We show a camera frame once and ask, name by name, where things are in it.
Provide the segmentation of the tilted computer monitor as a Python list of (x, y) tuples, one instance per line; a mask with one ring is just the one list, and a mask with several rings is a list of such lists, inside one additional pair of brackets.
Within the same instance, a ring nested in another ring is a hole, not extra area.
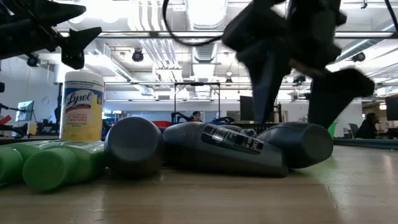
[(17, 109), (16, 121), (31, 121), (34, 113), (34, 101), (19, 102)]

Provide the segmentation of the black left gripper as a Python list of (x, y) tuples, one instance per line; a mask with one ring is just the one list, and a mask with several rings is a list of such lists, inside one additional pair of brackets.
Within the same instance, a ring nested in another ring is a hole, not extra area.
[(82, 69), (84, 50), (102, 28), (70, 29), (69, 36), (63, 37), (55, 26), (85, 12), (85, 6), (50, 0), (0, 0), (0, 60), (60, 46), (62, 63)]

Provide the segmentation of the black metal frame stand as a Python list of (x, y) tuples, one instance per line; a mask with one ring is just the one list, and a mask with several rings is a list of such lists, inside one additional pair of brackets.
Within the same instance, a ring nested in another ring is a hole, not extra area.
[(171, 122), (175, 122), (175, 115), (177, 114), (177, 93), (180, 91), (177, 90), (177, 87), (183, 85), (183, 88), (185, 88), (186, 85), (190, 86), (213, 86), (216, 85), (218, 87), (218, 90), (216, 93), (218, 94), (218, 117), (220, 118), (221, 116), (221, 83), (220, 82), (177, 82), (174, 83), (174, 112), (171, 115)]

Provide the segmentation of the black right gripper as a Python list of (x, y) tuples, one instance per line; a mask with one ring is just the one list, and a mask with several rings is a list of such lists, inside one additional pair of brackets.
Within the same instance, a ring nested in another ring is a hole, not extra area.
[[(266, 122), (282, 79), (291, 67), (319, 77), (341, 53), (335, 30), (346, 23), (341, 0), (290, 0), (285, 16), (273, 10), (285, 0), (252, 0), (222, 34), (222, 43), (237, 51), (251, 79), (254, 117)], [(308, 122), (324, 128), (358, 97), (374, 93), (375, 83), (361, 71), (346, 68), (312, 81)]]

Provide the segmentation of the grey travel bottle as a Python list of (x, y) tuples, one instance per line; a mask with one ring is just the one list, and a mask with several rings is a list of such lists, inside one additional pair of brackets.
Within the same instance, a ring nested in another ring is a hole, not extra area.
[(312, 123), (279, 123), (258, 134), (257, 138), (281, 148), (291, 169), (319, 164), (333, 153), (333, 140), (328, 130)]
[(106, 164), (113, 175), (125, 179), (158, 173), (165, 143), (160, 129), (148, 119), (128, 117), (116, 122), (104, 141)]

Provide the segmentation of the yellow Lysol wipes canister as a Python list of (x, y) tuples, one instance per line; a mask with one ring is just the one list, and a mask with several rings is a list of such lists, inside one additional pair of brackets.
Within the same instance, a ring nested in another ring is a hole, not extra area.
[(102, 135), (104, 80), (91, 72), (65, 74), (60, 138), (69, 141), (99, 141)]

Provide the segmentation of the grey bottle with black label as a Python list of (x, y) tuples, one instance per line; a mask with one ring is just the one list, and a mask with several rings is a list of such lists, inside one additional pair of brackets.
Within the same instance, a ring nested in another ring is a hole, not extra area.
[(187, 122), (163, 132), (165, 157), (179, 167), (229, 174), (285, 177), (282, 150), (211, 123)]

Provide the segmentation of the black articulated stand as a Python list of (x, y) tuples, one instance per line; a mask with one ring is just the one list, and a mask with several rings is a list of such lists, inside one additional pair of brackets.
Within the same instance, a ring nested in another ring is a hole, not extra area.
[[(0, 114), (1, 114), (1, 110), (5, 109), (5, 110), (14, 110), (14, 111), (21, 111), (18, 108), (11, 108), (8, 106), (5, 106), (4, 104), (0, 103)], [(25, 134), (21, 131), (18, 130), (16, 128), (13, 128), (11, 126), (8, 126), (6, 124), (0, 124), (0, 131), (12, 131), (13, 133), (17, 133), (19, 135), (19, 138), (22, 138), (25, 136)]]

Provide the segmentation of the black computer monitor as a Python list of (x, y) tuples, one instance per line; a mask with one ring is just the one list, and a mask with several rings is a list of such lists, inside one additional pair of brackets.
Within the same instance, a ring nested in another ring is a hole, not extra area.
[(239, 97), (239, 109), (241, 121), (254, 121), (254, 100), (251, 96)]
[(398, 96), (385, 98), (386, 116), (388, 121), (398, 121)]

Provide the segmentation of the green travel bottle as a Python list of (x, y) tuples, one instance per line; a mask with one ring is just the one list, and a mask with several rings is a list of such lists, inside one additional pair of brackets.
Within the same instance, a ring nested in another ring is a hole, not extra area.
[(37, 151), (25, 142), (0, 146), (0, 184), (20, 182), (25, 161)]
[(103, 141), (59, 141), (30, 156), (22, 176), (32, 190), (48, 192), (94, 179), (105, 167)]

